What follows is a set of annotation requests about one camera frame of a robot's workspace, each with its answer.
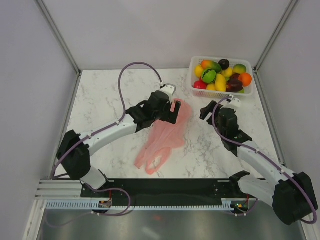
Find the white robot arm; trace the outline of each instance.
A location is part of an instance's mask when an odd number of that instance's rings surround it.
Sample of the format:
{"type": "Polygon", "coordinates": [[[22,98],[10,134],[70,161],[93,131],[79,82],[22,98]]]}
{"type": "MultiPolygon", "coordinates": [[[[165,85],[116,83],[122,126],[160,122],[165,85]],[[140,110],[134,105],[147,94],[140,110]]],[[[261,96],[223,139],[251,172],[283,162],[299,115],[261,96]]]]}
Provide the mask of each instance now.
{"type": "Polygon", "coordinates": [[[309,176],[304,172],[297,174],[278,162],[271,161],[261,152],[253,139],[239,129],[236,110],[241,104],[240,100],[231,96],[227,101],[225,106],[216,106],[217,103],[212,101],[201,109],[200,119],[204,120],[216,109],[212,113],[214,116],[211,115],[207,122],[214,126],[224,147],[264,177],[258,179],[247,171],[238,172],[230,177],[234,188],[271,206],[279,219],[287,225],[314,212],[310,204],[317,210],[318,203],[309,176]]]}
{"type": "Polygon", "coordinates": [[[175,124],[181,106],[181,102],[176,101],[174,111],[171,112],[175,91],[174,85],[166,84],[160,90],[152,92],[148,100],[127,109],[121,121],[117,119],[80,134],[76,134],[74,130],[67,132],[57,152],[58,159],[76,143],[85,139],[61,163],[71,180],[81,180],[94,189],[103,186],[106,178],[102,172],[91,166],[90,156],[119,138],[149,128],[156,120],[175,124]]]}

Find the white marble table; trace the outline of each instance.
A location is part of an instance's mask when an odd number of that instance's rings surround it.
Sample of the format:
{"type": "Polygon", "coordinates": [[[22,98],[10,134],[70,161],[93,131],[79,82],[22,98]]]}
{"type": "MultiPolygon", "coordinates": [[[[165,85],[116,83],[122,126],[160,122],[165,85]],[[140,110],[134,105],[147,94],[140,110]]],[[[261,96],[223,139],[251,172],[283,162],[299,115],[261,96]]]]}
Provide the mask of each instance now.
{"type": "MultiPolygon", "coordinates": [[[[119,70],[84,71],[72,109],[68,131],[76,133],[92,130],[106,124],[122,113],[118,93],[119,70]]],[[[160,69],[165,83],[176,85],[175,97],[185,100],[193,108],[193,115],[185,133],[185,145],[174,149],[170,159],[160,170],[148,175],[137,169],[134,161],[148,139],[150,129],[125,136],[107,145],[91,157],[91,164],[108,178],[228,178],[247,170],[260,175],[246,162],[228,152],[212,126],[199,119],[200,109],[210,98],[195,97],[186,83],[188,69],[160,69]]],[[[148,99],[159,89],[159,81],[152,70],[127,70],[121,87],[126,109],[148,99]]],[[[260,149],[278,160],[256,86],[251,97],[243,98],[237,111],[240,129],[250,135],[260,149]]],[[[65,173],[60,166],[57,175],[65,173]]]]}

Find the yellow fruit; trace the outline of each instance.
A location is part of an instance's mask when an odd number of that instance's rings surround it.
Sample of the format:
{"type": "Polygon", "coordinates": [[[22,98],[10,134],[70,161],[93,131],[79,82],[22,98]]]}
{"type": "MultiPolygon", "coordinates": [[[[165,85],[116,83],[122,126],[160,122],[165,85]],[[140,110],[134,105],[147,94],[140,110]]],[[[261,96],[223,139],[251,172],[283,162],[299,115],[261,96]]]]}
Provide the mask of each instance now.
{"type": "Polygon", "coordinates": [[[194,69],[194,74],[196,75],[197,78],[200,78],[203,71],[204,71],[203,67],[201,65],[198,65],[194,69]]]}
{"type": "Polygon", "coordinates": [[[207,89],[207,90],[210,90],[210,91],[216,91],[216,86],[215,86],[214,83],[208,84],[208,85],[206,86],[206,89],[207,89]]]}
{"type": "Polygon", "coordinates": [[[216,91],[225,92],[227,90],[227,80],[221,74],[216,75],[214,85],[215,85],[216,91]]]}
{"type": "Polygon", "coordinates": [[[224,76],[225,78],[230,78],[233,73],[234,73],[234,72],[232,71],[232,68],[229,67],[229,68],[227,68],[226,70],[223,70],[223,71],[221,72],[221,75],[224,76]]]}

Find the eggplant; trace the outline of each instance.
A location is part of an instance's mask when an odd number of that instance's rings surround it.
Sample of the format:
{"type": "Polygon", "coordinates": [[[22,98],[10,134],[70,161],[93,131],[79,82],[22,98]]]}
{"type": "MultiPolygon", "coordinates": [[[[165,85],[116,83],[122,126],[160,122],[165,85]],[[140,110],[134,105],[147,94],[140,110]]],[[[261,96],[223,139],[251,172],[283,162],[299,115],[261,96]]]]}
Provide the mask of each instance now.
{"type": "Polygon", "coordinates": [[[226,91],[229,93],[237,93],[242,89],[243,89],[243,83],[238,79],[232,78],[226,83],[226,91]]]}

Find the cable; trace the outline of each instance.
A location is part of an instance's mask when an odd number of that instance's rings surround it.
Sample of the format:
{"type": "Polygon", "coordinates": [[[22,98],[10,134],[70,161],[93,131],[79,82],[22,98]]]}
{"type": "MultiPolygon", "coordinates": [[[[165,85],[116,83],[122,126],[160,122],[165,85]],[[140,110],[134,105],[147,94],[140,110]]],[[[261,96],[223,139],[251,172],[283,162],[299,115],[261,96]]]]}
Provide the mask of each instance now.
{"type": "Polygon", "coordinates": [[[53,179],[59,179],[59,178],[62,178],[62,177],[65,177],[65,176],[68,176],[68,173],[64,173],[64,174],[61,174],[61,175],[58,175],[58,176],[54,176],[53,179]]]}
{"type": "MultiPolygon", "coordinates": [[[[122,108],[123,108],[122,116],[121,116],[120,119],[118,120],[119,122],[121,122],[121,121],[125,118],[125,116],[126,116],[126,104],[125,104],[125,100],[124,100],[124,97],[123,97],[122,91],[121,91],[121,78],[122,78],[122,75],[123,75],[124,71],[125,71],[127,68],[129,68],[129,67],[131,67],[131,66],[133,66],[133,65],[145,65],[145,66],[151,68],[151,69],[155,72],[155,74],[158,76],[160,83],[161,83],[161,84],[163,83],[163,81],[162,81],[162,79],[161,79],[161,76],[160,76],[160,74],[158,73],[158,71],[157,71],[153,66],[151,66],[151,65],[148,64],[148,63],[141,62],[141,61],[136,61],[136,62],[132,62],[132,63],[129,63],[128,65],[126,65],[126,66],[121,70],[121,72],[120,72],[120,74],[119,74],[119,78],[118,78],[118,89],[119,89],[120,100],[121,100],[122,108]]],[[[112,128],[112,127],[116,126],[117,124],[118,124],[117,122],[114,122],[114,123],[112,123],[112,124],[110,124],[110,125],[108,125],[108,126],[105,126],[105,127],[101,128],[101,129],[93,132],[93,133],[91,134],[91,136],[97,135],[97,134],[99,134],[99,133],[101,133],[101,132],[103,132],[103,131],[105,131],[105,130],[107,130],[107,129],[109,129],[109,128],[112,128]]],[[[52,168],[52,171],[51,171],[51,174],[50,174],[50,179],[54,179],[54,176],[55,176],[55,174],[56,174],[56,170],[57,170],[58,166],[63,162],[63,160],[64,160],[77,146],[79,146],[81,143],[83,143],[84,141],[86,141],[86,140],[88,140],[89,138],[91,138],[91,136],[85,136],[83,139],[81,139],[80,141],[78,141],[75,145],[73,145],[73,146],[59,159],[59,161],[56,163],[56,165],[54,165],[54,167],[52,168]]]]}
{"type": "Polygon", "coordinates": [[[86,213],[83,213],[83,214],[81,214],[81,215],[79,215],[79,216],[77,216],[77,217],[75,217],[75,218],[67,221],[66,223],[63,223],[63,224],[60,224],[60,225],[53,225],[53,224],[49,223],[49,222],[48,222],[48,218],[47,218],[47,215],[48,215],[48,214],[45,214],[45,216],[44,216],[44,221],[45,221],[45,223],[46,223],[50,228],[52,228],[52,229],[59,229],[59,228],[62,228],[62,227],[64,227],[64,226],[66,226],[66,225],[74,222],[75,220],[78,220],[78,219],[80,219],[80,218],[82,218],[82,217],[84,217],[84,216],[91,215],[91,214],[92,214],[91,211],[86,212],[86,213]]]}
{"type": "Polygon", "coordinates": [[[250,199],[250,196],[249,196],[249,194],[247,194],[247,195],[246,195],[246,200],[245,200],[245,202],[244,202],[243,205],[246,205],[246,204],[249,205],[249,199],[250,199]]]}
{"type": "MultiPolygon", "coordinates": [[[[236,142],[236,141],[233,141],[233,140],[230,140],[226,137],[224,137],[218,130],[216,124],[215,124],[215,113],[218,109],[218,106],[225,100],[227,99],[230,99],[230,96],[227,96],[227,97],[224,97],[222,98],[215,106],[214,106],[214,109],[213,109],[213,112],[212,112],[212,125],[213,125],[213,128],[214,130],[216,131],[216,133],[219,135],[220,138],[222,138],[223,140],[229,142],[229,143],[232,143],[232,144],[235,144],[235,145],[238,145],[240,147],[244,147],[244,148],[247,148],[251,151],[254,151],[256,152],[257,154],[259,154],[260,156],[262,156],[264,159],[266,159],[272,166],[274,166],[278,171],[282,171],[281,167],[279,167],[277,164],[274,163],[274,161],[272,161],[267,155],[265,155],[264,153],[258,151],[257,149],[255,149],[254,147],[251,147],[251,146],[248,146],[248,145],[245,145],[243,143],[239,143],[239,142],[236,142]]],[[[284,176],[286,176],[298,189],[299,191],[302,193],[302,195],[304,196],[305,200],[307,201],[307,203],[309,204],[310,208],[311,208],[311,211],[312,211],[312,214],[313,214],[313,220],[312,221],[306,221],[306,220],[303,220],[301,219],[301,221],[305,224],[315,224],[317,222],[317,213],[316,213],[316,209],[314,207],[314,205],[312,204],[310,198],[308,197],[308,195],[306,194],[306,192],[303,190],[303,188],[289,175],[287,174],[286,172],[283,172],[282,173],[284,176]]]]}
{"type": "Polygon", "coordinates": [[[91,191],[94,191],[96,193],[103,193],[103,192],[108,192],[108,191],[120,191],[120,192],[123,192],[127,197],[128,197],[128,205],[127,207],[125,208],[125,210],[119,212],[119,213],[100,213],[100,215],[103,215],[103,216],[122,216],[124,215],[128,209],[131,207],[131,197],[129,195],[129,193],[121,188],[117,188],[117,187],[112,187],[112,188],[108,188],[108,189],[101,189],[101,190],[96,190],[94,188],[92,188],[90,185],[88,184],[85,184],[91,191]]]}
{"type": "Polygon", "coordinates": [[[255,199],[253,206],[250,209],[248,209],[248,211],[246,211],[245,213],[239,213],[239,214],[237,214],[237,213],[234,214],[233,212],[224,212],[224,213],[226,213],[228,215],[233,215],[235,217],[247,216],[251,211],[253,211],[256,208],[257,203],[258,203],[258,198],[255,199]]]}
{"type": "MultiPolygon", "coordinates": [[[[127,214],[128,209],[131,207],[131,197],[130,197],[129,193],[128,193],[127,191],[121,189],[121,188],[113,187],[113,188],[108,188],[108,189],[97,190],[97,189],[92,188],[92,187],[91,187],[90,185],[88,185],[88,184],[86,184],[86,186],[87,186],[90,190],[92,190],[92,191],[94,191],[94,192],[96,192],[96,193],[103,193],[103,192],[108,192],[108,191],[120,191],[120,192],[123,192],[123,193],[128,197],[129,203],[128,203],[127,207],[125,208],[125,210],[123,210],[123,211],[121,211],[121,212],[119,212],[119,213],[96,213],[98,216],[100,216],[100,215],[101,215],[101,216],[115,216],[115,217],[123,216],[123,215],[126,215],[126,214],[127,214]]],[[[63,224],[60,224],[60,225],[53,225],[53,224],[51,224],[51,223],[48,222],[48,218],[47,218],[47,215],[48,215],[48,214],[45,213],[45,215],[44,215],[44,222],[45,222],[50,228],[58,229],[58,228],[62,228],[62,227],[64,227],[64,226],[66,226],[66,225],[68,225],[68,224],[70,224],[70,223],[72,223],[72,222],[74,222],[74,221],[76,221],[76,220],[78,220],[78,219],[80,219],[80,218],[82,218],[82,217],[84,217],[84,216],[90,215],[90,214],[93,214],[93,212],[92,212],[92,211],[86,212],[86,213],[83,213],[83,214],[81,214],[81,215],[79,215],[79,216],[77,216],[77,217],[75,217],[75,218],[67,221],[66,223],[63,223],[63,224]]]]}

